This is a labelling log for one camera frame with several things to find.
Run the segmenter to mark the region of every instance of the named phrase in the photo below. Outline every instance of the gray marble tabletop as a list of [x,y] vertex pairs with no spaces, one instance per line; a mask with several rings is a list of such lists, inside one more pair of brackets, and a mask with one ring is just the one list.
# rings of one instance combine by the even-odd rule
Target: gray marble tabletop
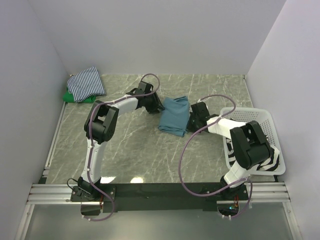
[[[243,75],[159,74],[158,95],[187,96],[190,104],[209,94],[225,94],[234,99],[238,107],[252,107]],[[112,74],[101,76],[106,96],[97,100],[111,101],[122,97],[138,86],[141,75]],[[148,76],[146,81],[157,85]],[[211,114],[232,104],[222,97],[206,100]],[[85,166],[87,140],[84,123],[91,103],[68,103],[47,177],[47,184],[65,184],[68,178],[78,178]],[[161,114],[148,114],[144,108],[119,116],[113,138],[103,156],[101,174],[113,183],[174,183],[179,182],[178,160],[191,133],[184,137],[158,130]],[[185,182],[219,182],[228,172],[222,137],[203,132],[188,145],[182,162]],[[253,181],[273,182],[272,176],[252,176]]]

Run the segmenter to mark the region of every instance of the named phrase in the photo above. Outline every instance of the green cloth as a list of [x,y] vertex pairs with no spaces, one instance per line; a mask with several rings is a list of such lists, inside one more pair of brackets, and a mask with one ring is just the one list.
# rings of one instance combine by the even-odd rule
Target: green cloth
[[[72,93],[70,93],[68,91],[68,89],[66,89],[65,94],[63,95],[63,101],[65,101],[66,103],[75,103],[75,99],[74,96],[72,95]],[[88,98],[86,98],[85,100],[81,101],[80,103],[84,103],[84,104],[91,104],[94,103],[96,100],[96,96],[90,96]]]

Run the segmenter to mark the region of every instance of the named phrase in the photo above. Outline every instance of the blue towel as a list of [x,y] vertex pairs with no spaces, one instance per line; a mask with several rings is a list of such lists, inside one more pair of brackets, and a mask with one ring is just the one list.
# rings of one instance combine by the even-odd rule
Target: blue towel
[[179,137],[185,135],[189,121],[189,102],[186,96],[171,99],[166,97],[163,102],[158,129]]
[[106,95],[98,70],[92,66],[69,78],[67,82],[69,92],[76,103],[91,96]]

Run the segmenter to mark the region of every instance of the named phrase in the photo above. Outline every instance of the black and white striped fabric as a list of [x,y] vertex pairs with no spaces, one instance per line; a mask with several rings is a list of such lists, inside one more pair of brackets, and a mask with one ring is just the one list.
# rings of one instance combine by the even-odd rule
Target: black and white striped fabric
[[106,95],[105,88],[102,85],[95,66],[70,77],[67,87],[76,103],[82,102],[90,96]]
[[[234,147],[232,145],[232,141],[228,138],[226,138],[226,146],[228,148],[228,160],[230,166],[232,166],[235,161],[235,152],[234,152]],[[255,171],[268,171],[268,172],[273,172],[275,171],[278,166],[279,166],[279,156],[280,156],[280,151],[274,146],[270,145],[271,150],[273,152],[273,155],[265,160],[264,162],[254,165],[251,169]]]

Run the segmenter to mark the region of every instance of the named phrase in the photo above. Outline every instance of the white wall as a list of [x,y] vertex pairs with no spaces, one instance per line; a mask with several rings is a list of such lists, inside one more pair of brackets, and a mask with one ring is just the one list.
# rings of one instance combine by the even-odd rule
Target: white wall
[[26,0],[0,1],[0,239],[41,177],[68,77]]
[[72,74],[247,74],[285,0],[29,2]]
[[271,112],[284,180],[306,240],[319,239],[320,1],[287,0],[247,76],[256,108]]

